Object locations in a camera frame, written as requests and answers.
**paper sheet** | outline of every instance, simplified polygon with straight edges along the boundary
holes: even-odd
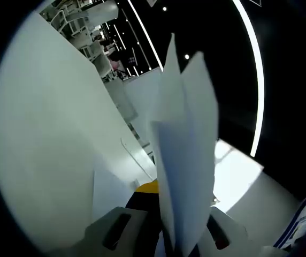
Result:
[[[180,74],[174,35],[149,125],[161,218],[172,248],[188,256],[210,214],[218,108],[202,53]]]

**black slot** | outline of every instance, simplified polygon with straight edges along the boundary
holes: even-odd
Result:
[[[131,219],[130,214],[121,214],[109,232],[106,234],[105,239],[103,241],[103,246],[108,248],[109,250],[115,250],[116,246],[120,240],[122,232],[124,231],[128,221]]]
[[[222,250],[229,246],[229,240],[227,236],[212,216],[209,217],[206,226],[209,229],[212,239],[215,241],[217,249]]]

